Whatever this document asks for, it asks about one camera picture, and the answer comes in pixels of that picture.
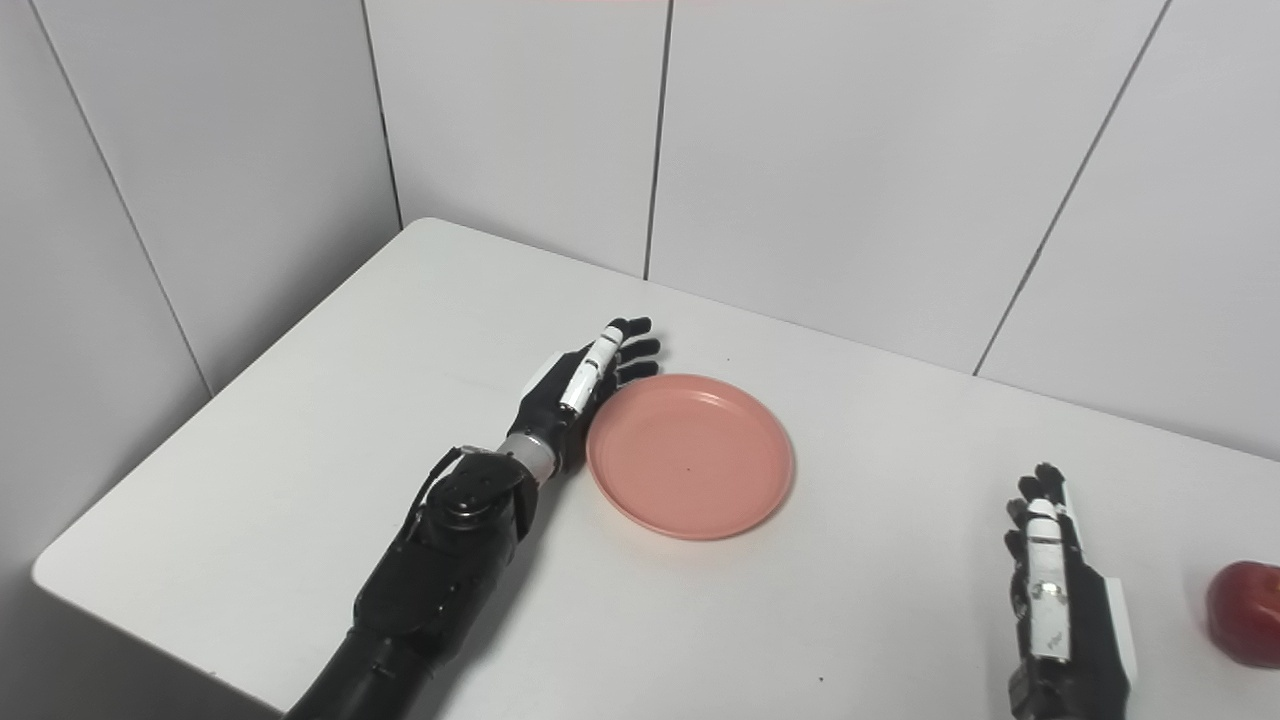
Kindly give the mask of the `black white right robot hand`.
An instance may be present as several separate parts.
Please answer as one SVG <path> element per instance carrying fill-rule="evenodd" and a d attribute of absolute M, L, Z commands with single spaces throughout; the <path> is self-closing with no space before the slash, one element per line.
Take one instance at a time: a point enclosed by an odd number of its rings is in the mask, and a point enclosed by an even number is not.
<path fill-rule="evenodd" d="M 1135 651 L 1116 578 L 1085 560 L 1065 475 L 1041 462 L 1006 503 L 1009 587 L 1019 661 L 1007 682 L 1015 719 L 1125 719 Z"/>

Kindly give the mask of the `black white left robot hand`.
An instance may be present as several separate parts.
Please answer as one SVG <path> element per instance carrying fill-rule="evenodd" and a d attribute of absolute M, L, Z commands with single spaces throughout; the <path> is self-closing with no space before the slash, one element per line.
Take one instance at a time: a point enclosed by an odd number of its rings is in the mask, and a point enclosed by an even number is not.
<path fill-rule="evenodd" d="M 549 361 L 521 398 L 499 452 L 540 483 L 573 471 L 603 404 L 626 384 L 657 375 L 659 352 L 649 316 L 614 319 L 593 342 Z"/>

